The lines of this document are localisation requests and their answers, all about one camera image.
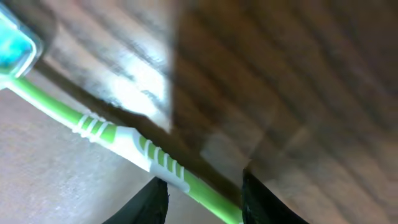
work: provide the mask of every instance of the green toothbrush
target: green toothbrush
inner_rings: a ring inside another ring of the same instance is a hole
[[[79,113],[23,77],[41,54],[38,38],[0,4],[0,89],[8,88],[53,119],[179,188],[226,223],[239,224],[241,210],[184,169],[137,129]]]

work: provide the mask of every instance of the beige floor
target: beige floor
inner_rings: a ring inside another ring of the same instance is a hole
[[[9,90],[0,92],[0,105],[1,224],[99,224],[152,178],[73,134]],[[221,223],[177,189],[171,187],[169,194],[167,223]]]

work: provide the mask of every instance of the wooden surface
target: wooden surface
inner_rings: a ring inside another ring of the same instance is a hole
[[[398,222],[394,1],[8,4],[45,41],[32,76],[235,202],[249,165],[311,223]]]

